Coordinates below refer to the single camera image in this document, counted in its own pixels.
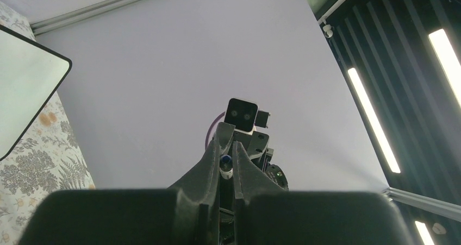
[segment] cable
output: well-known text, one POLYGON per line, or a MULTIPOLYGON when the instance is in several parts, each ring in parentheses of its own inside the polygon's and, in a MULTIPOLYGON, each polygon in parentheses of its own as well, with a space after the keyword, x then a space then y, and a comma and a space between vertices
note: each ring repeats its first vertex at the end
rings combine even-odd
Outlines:
POLYGON ((208 143, 210 142, 211 131, 213 130, 215 125, 218 123, 218 121, 224 117, 224 114, 226 114, 226 112, 223 112, 222 114, 218 115, 217 118, 213 121, 213 123, 211 123, 210 128, 208 128, 207 138, 205 138, 205 150, 207 149, 208 143))

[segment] led light strip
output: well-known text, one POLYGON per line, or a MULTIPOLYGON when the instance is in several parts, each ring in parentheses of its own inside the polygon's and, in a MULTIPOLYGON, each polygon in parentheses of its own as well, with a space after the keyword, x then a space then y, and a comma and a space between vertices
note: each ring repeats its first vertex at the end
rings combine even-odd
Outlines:
POLYGON ((427 230, 426 225, 418 221, 415 221, 415 224, 424 245, 435 245, 431 235, 429 234, 429 231, 427 230))
POLYGON ((349 74, 349 77, 351 78, 352 85, 354 86, 356 90, 360 103, 362 104, 365 110, 368 121, 371 124, 371 128, 375 132, 378 143, 381 147, 381 150, 383 151, 384 157, 386 161, 388 162, 388 165, 391 171, 393 171, 394 173, 400 173, 400 168, 398 167, 397 160, 395 159, 394 153, 392 152, 392 149, 390 148, 389 142, 386 138, 386 135, 384 134, 381 124, 379 123, 378 117, 376 116, 373 106, 371 105, 370 99, 368 98, 368 95, 366 94, 362 81, 360 81, 360 77, 357 73, 357 70, 355 68, 351 68, 350 70, 347 71, 347 73, 349 74))
POLYGON ((446 78, 450 83, 454 96, 459 106, 461 106, 461 64, 456 57, 450 40, 443 29, 429 34, 429 40, 434 47, 440 64, 444 68, 446 78))

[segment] black slatted panel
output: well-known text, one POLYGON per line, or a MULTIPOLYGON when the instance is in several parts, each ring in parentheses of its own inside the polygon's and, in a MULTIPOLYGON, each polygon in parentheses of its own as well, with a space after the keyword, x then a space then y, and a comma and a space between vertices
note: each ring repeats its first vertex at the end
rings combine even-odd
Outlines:
POLYGON ((459 230, 461 230, 461 222, 433 214, 431 212, 412 207, 407 204, 394 202, 400 210, 403 218, 407 224, 410 233, 412 233, 413 240, 416 244, 423 244, 416 228, 415 221, 426 224, 427 229, 431 235, 432 240, 437 245, 456 245, 461 241, 459 230), (439 223, 446 229, 446 234, 436 234, 432 231, 435 223, 439 223))
MULTIPOLYGON (((328 22, 335 27, 329 43, 389 185, 461 205, 461 108, 428 37, 443 28, 461 59, 461 0, 348 0, 328 22), (400 174, 390 170, 377 144, 347 75, 352 67, 364 83, 400 174)), ((414 211, 408 215, 416 217, 414 211)), ((444 223, 451 239, 461 242, 459 223, 444 223)))

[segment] floral fabric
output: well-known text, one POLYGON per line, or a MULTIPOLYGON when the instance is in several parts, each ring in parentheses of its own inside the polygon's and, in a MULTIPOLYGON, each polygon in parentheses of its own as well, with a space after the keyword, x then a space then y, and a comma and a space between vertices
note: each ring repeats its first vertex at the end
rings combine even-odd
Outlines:
MULTIPOLYGON (((27 19, 2 2, 0 25, 35 40, 27 19)), ((49 193, 94 188, 55 93, 13 152, 0 162, 0 243, 18 243, 35 208, 49 193)))

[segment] black frame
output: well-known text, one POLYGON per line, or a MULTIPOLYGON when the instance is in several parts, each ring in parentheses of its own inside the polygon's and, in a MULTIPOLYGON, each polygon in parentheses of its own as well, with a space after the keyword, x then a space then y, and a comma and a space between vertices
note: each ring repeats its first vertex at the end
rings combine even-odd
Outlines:
POLYGON ((22 138, 22 136, 24 136, 24 134, 26 133, 27 129, 29 129, 29 127, 32 125, 32 123, 35 121, 35 119, 39 116, 40 112, 43 110, 43 108, 45 107, 45 105, 48 103, 48 101, 50 100, 50 98, 53 96, 53 94, 56 92, 56 90, 58 89, 58 87, 61 85, 61 83, 64 81, 64 79, 67 77, 67 75, 69 74, 69 71, 71 70, 72 68, 72 60, 70 60, 69 58, 37 43, 36 41, 33 41, 31 39, 29 39, 28 37, 25 37, 5 26, 2 26, 0 25, 0 30, 3 31, 3 32, 6 32, 20 40, 23 40, 43 51, 46 51, 50 54, 53 54, 65 61, 67 61, 69 63, 69 68, 68 70, 66 71, 66 73, 64 74, 63 78, 61 78, 61 80, 58 82, 58 84, 56 85, 56 87, 51 91, 51 93, 49 94, 49 96, 47 97, 47 99, 45 100, 45 102, 43 103, 43 105, 38 109, 37 113, 34 115, 34 117, 30 120, 29 124, 26 126, 26 128, 24 129, 24 131, 21 133, 21 135, 18 137, 18 139, 16 140, 16 142, 13 144, 13 146, 10 148, 10 150, 5 154, 5 156, 3 156, 2 158, 0 158, 0 161, 3 161, 3 159, 5 159, 8 155, 11 154, 11 152, 14 150, 14 148, 16 147, 17 143, 19 142, 19 140, 22 138))

